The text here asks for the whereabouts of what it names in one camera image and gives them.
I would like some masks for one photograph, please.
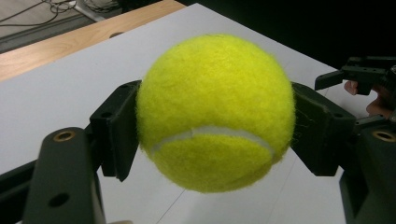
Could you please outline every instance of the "white table surface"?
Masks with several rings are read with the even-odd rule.
[[[274,53],[292,81],[314,87],[334,70],[220,14],[195,4],[18,77],[0,82],[0,174],[38,156],[42,139],[66,127],[85,128],[89,116],[119,85],[141,79],[162,53],[195,35],[241,36]],[[357,116],[373,97],[353,97],[341,85],[321,93]],[[316,177],[290,149],[254,186],[219,194],[181,189],[138,150],[121,183],[102,177],[106,221],[177,223],[345,223],[334,177]]]

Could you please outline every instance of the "wooden surface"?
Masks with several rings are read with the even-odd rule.
[[[117,32],[126,32],[157,20],[183,7],[176,1],[163,0],[63,35],[0,54],[0,81],[107,40]]]

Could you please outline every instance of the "felt surface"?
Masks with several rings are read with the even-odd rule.
[[[289,147],[294,120],[282,67],[236,35],[199,35],[173,46],[149,69],[137,96],[142,147],[163,174],[201,192],[239,189],[263,177]],[[210,133],[195,133],[202,127]]]

